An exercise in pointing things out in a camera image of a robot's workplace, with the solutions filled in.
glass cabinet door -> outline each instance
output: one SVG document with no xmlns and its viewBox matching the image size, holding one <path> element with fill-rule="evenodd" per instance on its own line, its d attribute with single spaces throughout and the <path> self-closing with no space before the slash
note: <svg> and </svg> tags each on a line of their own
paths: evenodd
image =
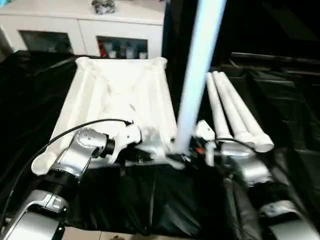
<svg viewBox="0 0 320 240">
<path fill-rule="evenodd" d="M 29 51 L 72 54 L 74 52 L 65 32 L 20 30 L 19 33 Z"/>
<path fill-rule="evenodd" d="M 14 52 L 87 53 L 77 19 L 0 15 L 0 25 Z"/>
<path fill-rule="evenodd" d="M 79 20 L 88 55 L 110 59 L 161 57 L 163 26 Z"/>
<path fill-rule="evenodd" d="M 144 39 L 97 36 L 101 57 L 109 59 L 147 59 L 148 41 Z"/>
</svg>

black cable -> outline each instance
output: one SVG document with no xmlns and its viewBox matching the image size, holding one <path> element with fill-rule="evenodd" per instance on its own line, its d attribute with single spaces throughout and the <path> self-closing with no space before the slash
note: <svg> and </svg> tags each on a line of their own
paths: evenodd
<svg viewBox="0 0 320 240">
<path fill-rule="evenodd" d="M 234 143 L 238 143 L 242 146 L 245 146 L 247 147 L 248 149 L 252 150 L 255 154 L 258 154 L 259 152 L 257 152 L 252 146 L 246 144 L 245 142 L 243 141 L 239 141 L 237 139 L 234 139 L 234 138 L 229 138 L 229 137 L 221 137 L 221 138 L 217 138 L 215 140 L 216 142 L 219 142 L 219 141 L 230 141 L 230 142 L 234 142 Z"/>
<path fill-rule="evenodd" d="M 29 167 L 29 165 L 32 163 L 32 161 L 38 156 L 40 155 L 49 145 L 51 145 L 52 143 L 54 143 L 55 141 L 57 141 L 58 139 L 62 138 L 63 136 L 75 131 L 75 130 L 78 130 L 80 128 L 83 128 L 85 126 L 88 126 L 88 125 L 91 125 L 91 124 L 96 124 L 96 123 L 101 123 L 101 122 L 122 122 L 122 123 L 125 123 L 126 125 L 129 125 L 131 124 L 131 122 L 129 121 L 125 121 L 125 120 L 122 120 L 122 119 L 114 119 L 114 118 L 105 118 L 105 119 L 99 119 L 99 120 L 94 120 L 94 121 L 90 121 L 90 122 L 86 122 L 84 124 L 81 124 L 81 125 L 78 125 L 78 126 L 75 126 L 61 134 L 59 134 L 58 136 L 54 137 L 53 139 L 51 139 L 46 145 L 44 145 L 42 148 L 40 148 L 40 150 L 38 150 L 27 162 L 26 164 L 22 167 L 21 171 L 19 172 L 19 174 L 17 175 L 14 183 L 12 184 L 12 187 L 11 187 L 11 191 L 10 191 L 10 194 L 8 196 L 8 198 L 6 199 L 5 201 L 5 204 L 4 204 L 4 207 L 3 207 L 3 210 L 2 210 L 2 213 L 1 213 L 1 217 L 0 217 L 0 230 L 2 229 L 3 225 L 4 225 L 4 221 L 5 221 L 5 218 L 6 218 L 6 212 L 8 210 L 8 207 L 9 207 L 9 204 L 10 204 L 10 201 L 11 201 L 11 198 L 13 196 L 13 193 L 15 191 L 15 188 L 21 178 L 21 176 L 23 175 L 23 173 L 25 172 L 25 170 L 27 169 L 27 167 Z"/>
</svg>

white tube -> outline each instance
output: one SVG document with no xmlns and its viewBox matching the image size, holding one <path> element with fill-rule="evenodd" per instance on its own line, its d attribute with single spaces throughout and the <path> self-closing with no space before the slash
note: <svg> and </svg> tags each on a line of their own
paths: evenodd
<svg viewBox="0 0 320 240">
<path fill-rule="evenodd" d="M 225 5 L 226 0 L 198 1 L 174 145 L 178 153 L 189 153 Z"/>
<path fill-rule="evenodd" d="M 212 111 L 212 118 L 213 118 L 216 138 L 217 139 L 233 138 L 230 135 L 229 127 L 227 125 L 226 117 L 222 109 L 216 84 L 210 72 L 206 74 L 206 86 L 208 88 L 208 95 L 209 95 L 209 101 L 210 101 L 210 106 Z"/>
<path fill-rule="evenodd" d="M 220 72 L 219 77 L 221 78 L 221 82 L 224 84 L 227 93 L 237 109 L 244 125 L 254 138 L 255 150 L 259 153 L 265 153 L 273 149 L 274 143 L 257 123 L 255 117 L 252 115 L 226 74 L 224 72 Z"/>
<path fill-rule="evenodd" d="M 252 137 L 251 133 L 247 131 L 245 124 L 242 122 L 242 119 L 230 96 L 228 95 L 223 82 L 219 78 L 219 73 L 217 71 L 213 72 L 213 79 L 219 92 L 225 113 L 230 122 L 234 138 L 250 145 L 251 147 L 254 147 L 254 138 Z"/>
</svg>

object on cabinet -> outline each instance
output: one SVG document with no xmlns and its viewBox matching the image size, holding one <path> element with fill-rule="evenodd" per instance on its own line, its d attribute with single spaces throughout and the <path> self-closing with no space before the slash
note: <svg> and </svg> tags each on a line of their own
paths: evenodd
<svg viewBox="0 0 320 240">
<path fill-rule="evenodd" d="M 95 13 L 98 15 L 112 14 L 116 11 L 114 0 L 93 0 L 91 2 Z"/>
</svg>

white cylindrical rod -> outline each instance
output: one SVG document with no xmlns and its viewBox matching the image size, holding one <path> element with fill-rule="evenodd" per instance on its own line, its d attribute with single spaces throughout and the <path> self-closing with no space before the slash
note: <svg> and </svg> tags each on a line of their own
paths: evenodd
<svg viewBox="0 0 320 240">
<path fill-rule="evenodd" d="M 273 149 L 274 143 L 272 142 L 270 137 L 262 130 L 257 120 L 252 115 L 251 111 L 244 103 L 235 87 L 230 82 L 229 78 L 224 72 L 220 72 L 219 76 L 244 125 L 254 138 L 255 150 L 259 153 L 265 153 Z"/>
<path fill-rule="evenodd" d="M 233 104 L 230 96 L 227 93 L 227 90 L 225 89 L 225 85 L 223 84 L 222 80 L 219 77 L 219 73 L 217 71 L 213 72 L 213 79 L 216 85 L 216 88 L 219 92 L 225 113 L 228 117 L 228 120 L 230 122 L 234 138 L 244 142 L 251 147 L 255 146 L 254 138 L 248 132 L 245 124 L 243 123 L 235 105 Z"/>
<path fill-rule="evenodd" d="M 208 89 L 216 138 L 232 138 L 211 72 L 206 74 L 206 86 Z"/>
<path fill-rule="evenodd" d="M 178 153 L 189 153 L 225 5 L 226 0 L 198 1 L 174 143 Z"/>
</svg>

